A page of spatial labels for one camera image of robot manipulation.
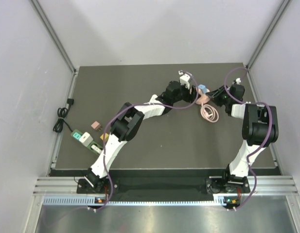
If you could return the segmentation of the pink plug adapter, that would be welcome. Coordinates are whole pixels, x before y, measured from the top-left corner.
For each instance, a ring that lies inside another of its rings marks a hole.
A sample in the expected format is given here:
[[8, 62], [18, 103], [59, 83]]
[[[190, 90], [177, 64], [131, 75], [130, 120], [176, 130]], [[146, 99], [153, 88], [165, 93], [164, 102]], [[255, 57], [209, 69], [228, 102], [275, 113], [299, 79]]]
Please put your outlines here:
[[103, 126], [102, 126], [102, 124], [100, 122], [95, 121], [95, 122], [93, 122], [91, 124], [91, 128], [93, 128], [95, 131], [98, 132], [98, 131], [100, 131], [103, 128]]

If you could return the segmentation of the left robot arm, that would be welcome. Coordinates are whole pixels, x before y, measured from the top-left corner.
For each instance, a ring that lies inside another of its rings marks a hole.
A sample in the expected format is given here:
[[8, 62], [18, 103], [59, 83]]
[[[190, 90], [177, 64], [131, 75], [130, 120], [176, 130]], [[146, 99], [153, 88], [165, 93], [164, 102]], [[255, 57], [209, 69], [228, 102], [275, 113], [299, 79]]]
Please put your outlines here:
[[104, 179], [123, 146], [137, 134], [142, 122], [152, 117], [159, 117], [176, 109], [175, 103], [185, 101], [193, 105], [199, 97], [197, 87], [180, 81], [171, 81], [159, 96], [154, 94], [142, 104], [125, 103], [114, 119], [107, 125], [110, 127], [108, 139], [103, 139], [103, 149], [96, 162], [84, 176], [88, 187], [93, 192], [104, 188]]

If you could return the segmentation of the blue plug adapter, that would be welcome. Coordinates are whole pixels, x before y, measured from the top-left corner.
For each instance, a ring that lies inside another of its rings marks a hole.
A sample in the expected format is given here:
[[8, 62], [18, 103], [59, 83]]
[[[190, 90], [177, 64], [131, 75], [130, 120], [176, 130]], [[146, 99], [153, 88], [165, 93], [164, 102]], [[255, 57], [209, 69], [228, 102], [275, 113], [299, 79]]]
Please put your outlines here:
[[208, 92], [205, 85], [200, 84], [198, 88], [202, 91], [203, 94], [206, 94]]

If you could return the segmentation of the yellow plug adapter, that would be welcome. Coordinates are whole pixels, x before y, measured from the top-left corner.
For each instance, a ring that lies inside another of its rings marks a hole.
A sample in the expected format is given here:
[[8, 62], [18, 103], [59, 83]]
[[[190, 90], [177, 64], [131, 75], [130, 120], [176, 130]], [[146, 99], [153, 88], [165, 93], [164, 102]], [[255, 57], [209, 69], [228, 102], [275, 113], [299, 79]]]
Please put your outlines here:
[[100, 136], [100, 139], [103, 140], [103, 141], [107, 141], [109, 138], [109, 134], [108, 133], [103, 133], [101, 136]]

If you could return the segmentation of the pink round socket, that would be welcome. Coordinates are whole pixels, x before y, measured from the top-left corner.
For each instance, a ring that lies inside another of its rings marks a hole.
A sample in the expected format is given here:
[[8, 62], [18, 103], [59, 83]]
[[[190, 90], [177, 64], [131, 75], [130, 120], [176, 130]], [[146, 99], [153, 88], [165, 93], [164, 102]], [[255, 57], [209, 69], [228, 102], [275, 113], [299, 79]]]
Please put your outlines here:
[[198, 105], [204, 105], [207, 104], [210, 101], [210, 98], [203, 93], [201, 89], [198, 89], [199, 98], [196, 100], [196, 104]]

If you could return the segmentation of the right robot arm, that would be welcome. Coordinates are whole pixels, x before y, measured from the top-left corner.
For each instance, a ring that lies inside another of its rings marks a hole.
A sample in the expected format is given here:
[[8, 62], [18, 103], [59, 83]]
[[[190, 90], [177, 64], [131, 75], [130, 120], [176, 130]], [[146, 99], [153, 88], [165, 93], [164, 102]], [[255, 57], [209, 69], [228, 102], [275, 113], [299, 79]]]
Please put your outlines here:
[[229, 88], [222, 86], [206, 93], [215, 105], [225, 106], [228, 116], [243, 120], [242, 145], [221, 178], [206, 179], [209, 193], [233, 193], [237, 189], [248, 193], [249, 168], [258, 155], [279, 137], [277, 108], [263, 103], [243, 103], [244, 93], [241, 84], [232, 84]]

